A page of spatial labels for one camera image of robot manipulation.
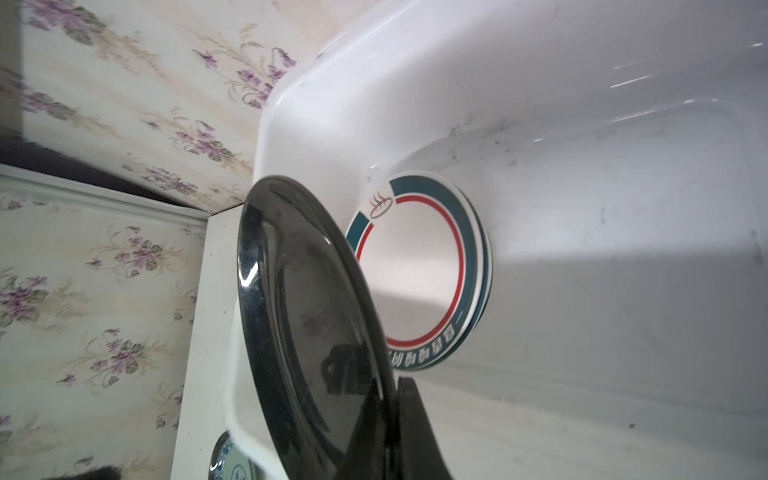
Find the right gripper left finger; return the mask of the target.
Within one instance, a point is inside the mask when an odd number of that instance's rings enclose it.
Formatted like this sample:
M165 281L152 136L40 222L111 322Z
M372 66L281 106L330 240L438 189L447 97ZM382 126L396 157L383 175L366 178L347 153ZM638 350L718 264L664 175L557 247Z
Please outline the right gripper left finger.
M336 479L382 480L385 478L387 424L375 381L365 396L353 434Z

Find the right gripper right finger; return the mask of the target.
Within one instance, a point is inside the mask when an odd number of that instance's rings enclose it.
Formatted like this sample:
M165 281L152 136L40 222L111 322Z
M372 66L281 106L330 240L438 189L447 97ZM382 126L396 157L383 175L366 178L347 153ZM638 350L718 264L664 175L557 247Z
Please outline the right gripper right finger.
M451 480L414 379L397 385L399 479Z

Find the black plate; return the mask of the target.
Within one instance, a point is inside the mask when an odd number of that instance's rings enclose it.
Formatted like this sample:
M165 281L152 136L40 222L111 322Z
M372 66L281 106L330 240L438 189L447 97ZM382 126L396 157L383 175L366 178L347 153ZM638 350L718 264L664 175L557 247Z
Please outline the black plate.
M301 183L268 176L250 190L237 242L250 370L291 479L336 479L371 382L387 424L392 479L395 385L383 329L344 234Z

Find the teal patterned plate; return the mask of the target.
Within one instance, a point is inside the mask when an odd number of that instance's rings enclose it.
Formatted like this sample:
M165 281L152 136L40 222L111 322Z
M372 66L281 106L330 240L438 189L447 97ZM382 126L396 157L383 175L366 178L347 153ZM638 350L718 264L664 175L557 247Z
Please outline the teal patterned plate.
M230 434L223 432L214 445L208 467L209 480L258 480L258 466L238 450Z

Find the white plate green red rim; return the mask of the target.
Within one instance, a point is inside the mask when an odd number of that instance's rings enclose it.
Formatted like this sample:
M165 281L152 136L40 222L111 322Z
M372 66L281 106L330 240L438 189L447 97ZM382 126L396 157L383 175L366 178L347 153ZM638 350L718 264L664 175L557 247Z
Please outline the white plate green red rim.
M360 203L345 236L392 366L425 370L455 353L480 322L493 282L491 243L465 193L434 173L401 173Z

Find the white plastic bin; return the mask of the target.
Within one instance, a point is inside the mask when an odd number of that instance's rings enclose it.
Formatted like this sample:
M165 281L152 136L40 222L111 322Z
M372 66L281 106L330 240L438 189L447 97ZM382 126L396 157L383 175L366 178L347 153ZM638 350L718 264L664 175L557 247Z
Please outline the white plastic bin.
M494 283L415 378L456 479L767 475L767 5L419 1L278 87L256 177L341 225L427 170Z

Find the aluminium frame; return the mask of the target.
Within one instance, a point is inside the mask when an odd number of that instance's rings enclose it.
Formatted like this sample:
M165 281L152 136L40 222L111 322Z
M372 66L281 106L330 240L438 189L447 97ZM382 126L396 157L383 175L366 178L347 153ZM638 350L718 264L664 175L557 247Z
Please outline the aluminium frame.
M210 217L208 213L192 208L171 205L9 165L1 165L1 191L58 204L146 216L165 222L205 223Z

